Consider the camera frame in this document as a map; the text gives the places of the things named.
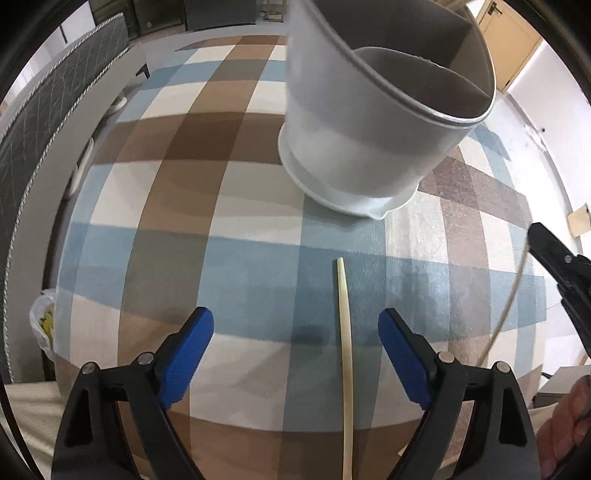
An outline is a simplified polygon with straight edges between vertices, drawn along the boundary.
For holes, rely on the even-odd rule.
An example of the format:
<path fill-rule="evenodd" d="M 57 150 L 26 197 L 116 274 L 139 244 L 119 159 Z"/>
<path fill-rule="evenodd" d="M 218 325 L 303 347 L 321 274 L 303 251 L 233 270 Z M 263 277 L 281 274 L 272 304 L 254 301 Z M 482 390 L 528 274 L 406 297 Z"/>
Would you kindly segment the person's right hand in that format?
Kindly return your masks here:
<path fill-rule="evenodd" d="M 547 479 L 590 430 L 590 418 L 584 416 L 590 405 L 590 376 L 581 377 L 554 409 L 537 433 L 541 478 Z"/>

